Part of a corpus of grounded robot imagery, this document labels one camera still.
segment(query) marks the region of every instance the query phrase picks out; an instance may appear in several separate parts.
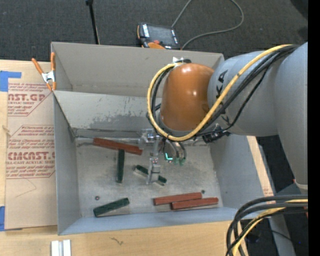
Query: black floor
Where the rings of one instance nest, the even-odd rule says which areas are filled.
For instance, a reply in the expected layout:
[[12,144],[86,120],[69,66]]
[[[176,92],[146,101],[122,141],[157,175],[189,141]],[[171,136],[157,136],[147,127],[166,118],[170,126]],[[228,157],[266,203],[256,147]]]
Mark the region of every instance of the black floor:
[[[240,27],[198,38],[184,49],[222,53],[228,59],[276,45],[302,45],[308,41],[308,0],[236,2],[244,14]],[[187,0],[95,0],[93,10],[100,44],[139,47],[139,22],[171,26],[186,3]],[[241,19],[231,0],[193,0],[175,29],[183,45],[197,35],[235,27]],[[0,59],[29,61],[33,57],[49,61],[52,41],[95,44],[85,0],[0,0]],[[279,192],[293,180],[280,140],[271,136],[258,141]],[[296,255],[309,255],[305,215],[291,216],[286,222],[291,239],[296,242]],[[263,222],[260,239],[248,243],[250,255],[278,255],[274,247],[265,250],[274,244],[270,232],[268,223]]]

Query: black cable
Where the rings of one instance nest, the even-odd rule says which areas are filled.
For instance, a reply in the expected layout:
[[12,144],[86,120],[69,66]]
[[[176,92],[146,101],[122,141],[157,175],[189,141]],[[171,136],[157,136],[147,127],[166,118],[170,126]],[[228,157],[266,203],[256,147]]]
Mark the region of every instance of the black cable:
[[238,215],[231,223],[230,226],[233,229],[234,237],[237,238],[239,236],[238,233],[238,222],[245,216],[254,213],[259,212],[261,210],[268,210],[268,209],[274,209],[274,208],[298,208],[298,207],[305,207],[308,206],[308,203],[275,203],[275,204],[266,204],[266,205],[260,205],[256,207],[252,207],[246,211],[244,211],[242,214]]
[[92,6],[94,3],[94,0],[85,0],[85,3],[87,6],[89,6],[89,10],[90,10],[91,23],[92,23],[92,28],[93,28],[95,44],[100,45],[100,40],[99,40],[98,30],[97,30],[96,20],[95,20],[95,13],[94,13],[94,9]]
[[153,89],[153,94],[151,98],[151,113],[153,115],[153,118],[156,119],[156,99],[157,99],[157,93],[159,86],[162,82],[162,80],[165,78],[165,76],[168,74],[169,71],[171,71],[173,67],[166,69],[165,71],[162,72],[161,76],[157,79],[155,88]]
[[[286,215],[286,214],[300,214],[300,213],[306,213],[308,212],[307,209],[298,209],[298,210],[290,210],[290,211],[277,211],[271,214],[266,214],[264,216],[260,216],[258,218],[256,218],[255,222],[260,221],[262,219],[268,218],[268,217],[272,217],[272,216],[277,216],[277,215]],[[246,232],[249,230],[249,228],[255,224],[255,222],[253,222],[251,225],[247,225],[243,231],[241,232],[240,236],[236,238],[236,240],[234,242],[232,242],[229,246],[227,245],[227,251],[226,251],[226,256],[233,256],[232,253],[232,248],[245,236]]]
[[255,78],[257,77],[264,69],[269,67],[271,64],[273,64],[275,61],[277,61],[279,58],[274,58],[276,55],[278,55],[281,52],[284,52],[286,54],[291,54],[298,46],[297,45],[288,45],[286,47],[283,47],[279,50],[276,50],[274,52],[271,52],[269,55],[264,57],[260,63],[258,63],[251,71],[250,73],[245,77],[245,79],[241,82],[241,84],[236,88],[234,93],[223,103],[221,108],[212,115],[212,119],[209,122],[209,125],[212,124],[225,110],[226,108],[234,101],[234,99],[240,94],[240,92]]
[[279,207],[279,204],[267,204],[267,205],[260,205],[258,208],[257,207],[252,207],[254,205],[257,204],[261,204],[261,203],[267,203],[267,202],[271,202],[271,201],[281,201],[281,200],[285,200],[285,201],[289,201],[289,200],[294,200],[294,199],[308,199],[307,195],[276,195],[276,196],[266,196],[266,197],[262,197],[262,198],[257,198],[255,200],[249,201],[248,203],[244,204],[241,208],[238,209],[238,211],[235,214],[235,217],[232,221],[232,223],[230,224],[228,230],[227,230],[227,234],[226,234],[226,244],[229,245],[231,243],[231,234],[232,231],[235,230],[235,232],[237,233],[238,231],[238,221],[241,220],[244,216],[246,216],[247,214],[253,213],[254,211],[261,211],[264,209],[271,209],[272,206],[273,208],[277,208]]
[[[261,198],[257,198],[254,200],[251,200],[247,203],[245,203],[242,207],[240,207],[238,209],[238,211],[235,214],[236,218],[237,216],[239,216],[241,213],[243,213],[246,209],[257,205],[257,204],[261,204],[261,203],[267,203],[267,202],[272,202],[272,201],[289,201],[289,200],[294,200],[294,199],[308,199],[307,195],[274,195],[274,196],[266,196],[266,197],[261,197]],[[234,229],[234,225],[232,226],[232,223],[229,226],[229,229],[227,230],[227,234],[226,234],[226,244],[230,244],[231,242],[231,234],[232,231]]]
[[[218,117],[227,109],[227,107],[235,100],[235,98],[240,94],[241,91],[244,90],[245,87],[248,86],[248,84],[255,78],[257,77],[257,75],[259,75],[263,70],[264,73],[261,77],[261,79],[259,80],[259,82],[255,85],[255,87],[253,88],[253,90],[250,92],[249,96],[246,98],[246,100],[244,101],[244,103],[241,105],[240,110],[238,111],[236,118],[233,120],[232,124],[225,128],[222,129],[220,131],[214,131],[215,133],[224,133],[226,132],[228,129],[230,129],[238,120],[241,112],[243,111],[244,107],[246,106],[246,104],[248,103],[248,101],[250,100],[250,98],[252,97],[252,95],[254,94],[255,90],[258,88],[258,86],[261,84],[263,78],[265,77],[268,69],[270,68],[270,66],[275,63],[277,60],[291,54],[298,46],[297,45],[288,45],[284,48],[281,48],[275,52],[272,52],[271,54],[269,54],[268,56],[266,56],[259,64],[257,64],[254,69],[252,69],[252,71],[245,77],[245,79],[241,82],[241,84],[236,88],[236,90],[234,91],[234,93],[225,101],[225,103],[221,106],[221,108],[215,112],[214,115],[212,115],[211,120],[208,122],[208,125],[206,125],[206,127],[210,126],[216,119],[218,119]],[[200,136],[207,136],[209,134],[212,134],[213,132],[205,132],[205,133],[198,133],[196,136],[200,137]]]
[[236,114],[234,120],[232,121],[232,123],[225,129],[223,129],[224,131],[227,131],[228,129],[230,129],[231,127],[233,127],[235,125],[235,123],[237,122],[238,118],[240,117],[242,111],[244,110],[245,106],[247,105],[248,101],[251,99],[252,95],[254,94],[254,92],[257,90],[257,88],[259,87],[259,85],[261,84],[261,82],[263,81],[267,71],[269,70],[271,64],[274,63],[271,62],[269,63],[268,67],[266,67],[266,70],[264,71],[262,77],[260,78],[260,80],[257,82],[257,84],[253,87],[253,89],[251,90],[251,92],[249,93],[249,95],[247,96],[247,98],[244,100],[244,102],[242,103],[242,105],[239,108],[238,113]]

